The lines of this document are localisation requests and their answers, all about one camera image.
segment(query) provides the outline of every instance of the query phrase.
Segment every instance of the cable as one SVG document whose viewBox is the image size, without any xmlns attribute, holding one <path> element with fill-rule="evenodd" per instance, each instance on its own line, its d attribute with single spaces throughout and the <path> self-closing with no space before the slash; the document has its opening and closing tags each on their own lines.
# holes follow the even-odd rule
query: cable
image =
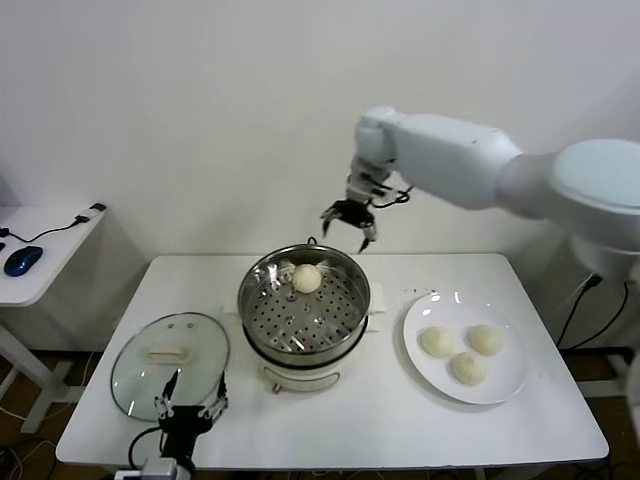
<svg viewBox="0 0 640 480">
<path fill-rule="evenodd" d="M 39 233 L 38 235 L 36 235 L 35 237 L 33 237 L 33 238 L 29 239 L 29 240 L 25 240 L 20 235 L 17 235 L 15 233 L 13 233 L 11 230 L 9 230 L 8 227 L 1 227 L 0 228 L 0 238 L 13 237 L 16 240 L 20 240 L 21 242 L 24 242 L 24 243 L 32 243 L 32 242 L 35 242 L 36 240 L 38 240 L 39 238 L 44 237 L 45 235 L 49 235 L 50 233 L 63 232 L 65 230 L 69 230 L 70 228 L 75 227 L 76 225 L 80 225 L 81 223 L 90 222 L 92 218 L 96 217 L 101 212 L 104 212 L 106 209 L 107 209 L 107 207 L 105 205 L 103 205 L 102 203 L 94 203 L 88 209 L 80 212 L 79 215 L 76 215 L 76 217 L 74 218 L 73 222 L 71 222 L 66 227 L 52 228 L 50 230 L 45 230 L 44 232 Z"/>
<path fill-rule="evenodd" d="M 145 437 L 146 435 L 157 432 L 158 430 L 160 430 L 160 427 L 147 428 L 146 430 L 143 430 L 138 435 L 136 435 L 136 437 L 131 441 L 131 444 L 129 445 L 129 452 L 127 454 L 127 458 L 129 459 L 129 466 L 131 467 L 132 470 L 140 470 L 138 467 L 136 467 L 136 464 L 133 461 L 133 449 L 136 447 L 136 443 L 138 443 L 142 437 Z"/>
<path fill-rule="evenodd" d="M 373 208 L 383 209 L 383 208 L 391 207 L 393 205 L 407 203 L 409 200 L 411 200 L 411 195 L 409 195 L 409 192 L 411 192 L 411 190 L 413 190 L 413 187 L 409 187 L 406 190 L 399 190 L 398 195 L 396 195 L 396 198 L 394 198 L 392 201 L 388 203 L 383 203 L 382 205 L 378 205 L 373 203 L 373 201 L 370 201 L 369 205 L 371 205 Z"/>
<path fill-rule="evenodd" d="M 80 386 L 81 387 L 86 386 L 85 382 L 87 380 L 87 373 L 89 372 L 89 364 L 91 363 L 91 359 L 93 358 L 94 354 L 95 354 L 95 352 L 91 352 L 89 354 L 89 358 L 87 358 L 87 363 L 85 363 L 85 365 L 84 365 L 84 370 L 82 371 L 82 381 L 80 382 Z M 78 402 L 78 400 L 80 399 L 80 397 L 82 396 L 82 393 L 83 392 L 81 391 L 74 400 L 68 402 L 64 407 L 62 407 L 57 412 L 54 412 L 51 415 L 47 415 L 46 417 L 44 417 L 42 419 L 42 421 L 48 420 L 50 418 L 53 418 L 56 415 L 60 415 L 62 412 L 67 410 L 71 405 L 75 405 Z M 6 408 L 1 407 L 1 406 L 0 406 L 0 412 L 4 413 L 6 415 L 9 415 L 10 417 L 17 418 L 18 420 L 25 421 L 27 419 L 27 417 L 23 417 L 21 415 L 18 415 L 17 413 L 10 412 L 9 410 L 7 410 Z"/>
<path fill-rule="evenodd" d="M 39 238 L 44 237 L 45 235 L 49 235 L 50 233 L 54 233 L 54 232 L 64 232 L 65 230 L 69 230 L 70 228 L 73 228 L 73 227 L 75 227 L 76 225 L 80 225 L 81 223 L 83 223 L 83 222 L 81 222 L 80 220 L 77 220 L 77 219 L 76 219 L 76 220 L 74 220 L 73 222 L 71 222 L 69 225 L 67 225 L 66 227 L 61 227 L 61 228 L 52 228 L 51 230 L 45 230 L 44 232 L 39 233 L 38 235 L 36 235 L 35 237 L 33 237 L 33 238 L 32 238 L 32 239 L 30 239 L 30 240 L 25 240 L 25 239 L 24 239 L 24 238 L 22 238 L 20 235 L 16 235 L 16 234 L 15 234 L 15 233 L 13 233 L 13 232 L 9 232 L 7 235 L 8 235 L 9 237 L 13 237 L 13 238 L 15 238 L 15 239 L 17 239 L 17 240 L 20 240 L 20 241 L 21 241 L 21 242 L 23 242 L 23 243 L 33 243 L 33 242 L 35 242 L 36 240 L 38 240 Z"/>
<path fill-rule="evenodd" d="M 598 285 L 600 285 L 601 282 L 602 282 L 602 277 L 600 277 L 599 275 L 595 275 L 595 274 L 591 275 L 587 279 L 587 281 L 585 282 L 584 286 L 582 287 L 582 290 L 580 290 L 580 294 L 578 295 L 578 298 L 576 298 L 576 301 L 573 302 L 573 307 L 571 307 L 571 312 L 569 313 L 569 316 L 567 317 L 567 319 L 564 322 L 564 327 L 562 327 L 562 333 L 560 333 L 560 337 L 556 341 L 556 347 L 559 347 L 560 343 L 564 339 L 564 336 L 567 333 L 567 330 L 569 329 L 569 325 L 571 324 L 571 321 L 573 320 L 573 316 L 575 315 L 576 310 L 578 309 L 578 305 L 580 305 L 580 301 L 582 300 L 582 297 L 584 297 L 585 294 L 589 290 L 591 290 L 592 288 L 597 287 Z"/>
<path fill-rule="evenodd" d="M 13 470 L 11 471 L 11 474 L 9 475 L 9 479 L 8 480 L 12 480 L 13 479 L 13 474 L 16 472 L 16 470 L 18 468 L 20 468 L 20 475 L 18 475 L 17 480 L 21 480 L 22 475 L 24 474 L 24 463 L 29 460 L 30 457 L 32 457 L 40 447 L 42 447 L 43 445 L 51 445 L 55 451 L 56 448 L 56 444 L 53 443 L 51 440 L 42 440 L 40 443 L 38 443 L 38 445 L 35 446 L 35 448 L 33 450 L 31 450 L 28 454 L 26 454 L 24 457 L 22 457 L 22 459 L 18 459 L 18 464 L 13 468 Z M 55 455 L 53 456 L 53 465 L 51 466 L 51 468 L 49 469 L 49 473 L 47 475 L 47 480 L 49 478 L 51 478 L 51 475 L 53 475 L 53 470 L 55 470 L 55 467 L 57 465 L 58 461 L 55 458 Z"/>
<path fill-rule="evenodd" d="M 549 316 L 548 316 L 548 317 L 549 317 L 550 319 L 555 318 L 556 314 L 557 314 L 557 313 L 558 313 L 558 312 L 559 312 L 559 311 L 560 311 L 560 310 L 561 310 L 561 309 L 562 309 L 562 308 L 563 308 L 567 303 L 569 303 L 569 302 L 571 301 L 571 299 L 573 299 L 573 297 L 575 297 L 576 293 L 578 293 L 578 292 L 582 289 L 582 287 L 584 287 L 584 286 L 587 284 L 587 282 L 589 281 L 589 279 L 590 279 L 591 277 L 593 277 L 593 273 L 590 273 L 589 275 L 587 275 L 587 277 L 586 277 L 584 280 L 582 280 L 582 281 L 581 281 L 581 282 L 576 286 L 576 288 L 574 288 L 574 289 L 573 289 L 573 291 L 572 291 L 569 295 L 567 295 L 567 297 L 566 297 L 564 300 L 562 300 L 562 302 L 560 302 L 560 303 L 556 306 L 556 308 L 554 308 L 554 309 L 551 311 L 551 313 L 549 314 Z"/>
<path fill-rule="evenodd" d="M 613 325 L 613 323 L 618 319 L 620 314 L 623 312 L 624 307 L 627 305 L 627 300 L 629 300 L 629 286 L 627 285 L 627 282 L 624 282 L 623 285 L 624 285 L 624 298 L 622 299 L 622 304 L 620 304 L 620 307 L 618 308 L 618 311 L 613 315 L 611 320 L 609 320 L 604 327 L 602 327 L 600 330 L 598 330 L 598 332 L 594 333 L 589 338 L 587 338 L 586 340 L 583 340 L 582 342 L 578 343 L 577 345 L 574 345 L 573 347 L 567 348 L 566 350 L 574 350 L 574 349 L 576 349 L 578 347 L 583 346 L 585 343 L 589 343 L 591 340 L 593 340 L 593 339 L 599 337 L 600 335 L 602 335 L 604 332 L 606 332 L 609 329 L 609 327 L 611 327 L 611 325 Z"/>
</svg>

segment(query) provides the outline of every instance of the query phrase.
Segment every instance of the plug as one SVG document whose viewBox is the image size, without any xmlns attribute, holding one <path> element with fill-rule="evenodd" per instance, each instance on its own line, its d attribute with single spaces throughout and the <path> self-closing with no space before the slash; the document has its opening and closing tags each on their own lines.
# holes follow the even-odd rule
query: plug
<svg viewBox="0 0 640 480">
<path fill-rule="evenodd" d="M 587 283 L 584 284 L 584 290 L 591 290 L 593 287 L 597 287 L 602 283 L 602 277 L 600 275 L 593 274 L 587 280 Z"/>
<path fill-rule="evenodd" d="M 100 212 L 104 212 L 106 209 L 107 209 L 107 207 L 104 206 L 103 204 L 94 203 L 93 205 L 91 205 L 89 208 L 87 208 L 83 212 L 80 212 L 79 215 L 76 215 L 76 219 L 75 219 L 74 223 L 76 225 L 79 224 L 79 223 L 87 223 L 92 218 L 97 216 Z"/>
</svg>

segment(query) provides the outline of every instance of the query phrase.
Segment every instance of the glass pot lid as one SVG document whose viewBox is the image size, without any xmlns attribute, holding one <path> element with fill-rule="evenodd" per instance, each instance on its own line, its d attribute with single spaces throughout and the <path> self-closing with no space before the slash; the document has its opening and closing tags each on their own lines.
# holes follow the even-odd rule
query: glass pot lid
<svg viewBox="0 0 640 480">
<path fill-rule="evenodd" d="M 156 421 L 154 404 L 178 371 L 173 405 L 198 405 L 215 393 L 229 360 L 229 339 L 212 317 L 175 313 L 147 325 L 123 347 L 111 371 L 111 394 L 126 415 Z"/>
</svg>

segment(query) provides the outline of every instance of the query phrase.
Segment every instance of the white plate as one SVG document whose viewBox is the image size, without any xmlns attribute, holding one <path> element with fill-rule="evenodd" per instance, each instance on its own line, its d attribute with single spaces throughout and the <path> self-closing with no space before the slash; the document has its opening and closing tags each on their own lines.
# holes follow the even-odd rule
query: white plate
<svg viewBox="0 0 640 480">
<path fill-rule="evenodd" d="M 493 356 L 480 355 L 466 335 L 475 325 L 497 325 L 504 335 L 503 349 Z M 448 359 L 428 355 L 420 336 L 428 327 L 446 327 L 455 342 L 455 354 L 474 352 L 487 363 L 488 376 L 480 385 L 465 385 L 453 376 Z M 487 405 L 513 397 L 524 386 L 527 357 L 517 332 L 495 308 L 461 292 L 436 292 L 418 299 L 404 320 L 404 343 L 411 361 L 438 390 L 467 403 Z"/>
</svg>

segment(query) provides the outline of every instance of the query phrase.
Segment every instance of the steamed bun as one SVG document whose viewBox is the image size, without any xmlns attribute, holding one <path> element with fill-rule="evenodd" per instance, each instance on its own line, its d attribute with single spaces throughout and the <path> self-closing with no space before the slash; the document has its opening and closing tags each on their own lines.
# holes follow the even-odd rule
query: steamed bun
<svg viewBox="0 0 640 480">
<path fill-rule="evenodd" d="M 293 271 L 291 284 L 300 293 L 311 293 L 316 291 L 322 283 L 322 274 L 315 265 L 298 265 Z"/>
<path fill-rule="evenodd" d="M 465 385 L 479 385 L 487 378 L 487 365 L 473 353 L 464 352 L 453 357 L 451 369 L 455 377 Z"/>
<path fill-rule="evenodd" d="M 471 347 L 483 355 L 495 355 L 504 346 L 500 328 L 494 325 L 477 325 L 467 335 Z"/>
<path fill-rule="evenodd" d="M 453 355 L 453 337 L 444 327 L 429 327 L 420 337 L 422 347 L 432 357 L 447 358 Z"/>
</svg>

